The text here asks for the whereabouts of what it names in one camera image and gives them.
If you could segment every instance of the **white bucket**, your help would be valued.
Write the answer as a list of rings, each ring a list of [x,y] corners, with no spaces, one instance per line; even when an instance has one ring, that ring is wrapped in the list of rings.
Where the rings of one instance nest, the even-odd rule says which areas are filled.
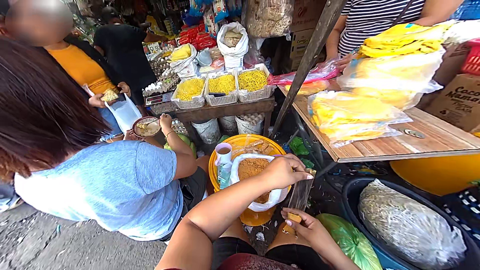
[[[261,120],[256,125],[250,124],[250,122],[240,119],[240,117],[235,116],[235,121],[237,121],[237,127],[239,129],[239,134],[257,134],[261,135],[263,132],[263,123]]]
[[[234,132],[237,130],[237,122],[235,121],[235,115],[224,116],[218,119],[220,125],[222,126],[225,132]]]
[[[218,121],[216,118],[202,124],[195,124],[192,126],[197,130],[198,135],[206,144],[216,144],[220,140],[220,129],[218,128]]]

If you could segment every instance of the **brown hair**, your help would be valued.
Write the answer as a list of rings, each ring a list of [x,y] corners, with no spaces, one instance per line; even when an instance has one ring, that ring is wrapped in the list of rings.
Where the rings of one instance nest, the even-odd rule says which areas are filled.
[[[107,134],[81,91],[38,48],[0,37],[0,176],[53,168]]]

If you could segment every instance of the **brown powder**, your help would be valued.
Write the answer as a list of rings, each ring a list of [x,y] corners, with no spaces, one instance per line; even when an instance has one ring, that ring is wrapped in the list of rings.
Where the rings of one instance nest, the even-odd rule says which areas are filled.
[[[238,170],[240,181],[261,173],[267,167],[268,163],[266,159],[245,159],[240,161]],[[269,195],[270,191],[258,197],[255,202],[266,203]]]

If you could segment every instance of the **red basket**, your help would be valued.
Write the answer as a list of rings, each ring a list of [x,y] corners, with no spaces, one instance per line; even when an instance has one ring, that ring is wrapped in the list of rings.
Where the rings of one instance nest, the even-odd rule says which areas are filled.
[[[472,49],[463,63],[462,71],[480,76],[480,38],[472,39],[467,44]]]

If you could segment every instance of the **light blue t-shirt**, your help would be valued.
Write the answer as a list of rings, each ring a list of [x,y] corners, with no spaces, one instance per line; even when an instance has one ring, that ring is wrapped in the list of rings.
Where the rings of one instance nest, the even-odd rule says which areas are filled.
[[[180,218],[183,195],[173,180],[173,151],[146,142],[87,147],[54,169],[15,176],[15,190],[38,210],[73,221],[96,220],[139,241],[169,234]]]

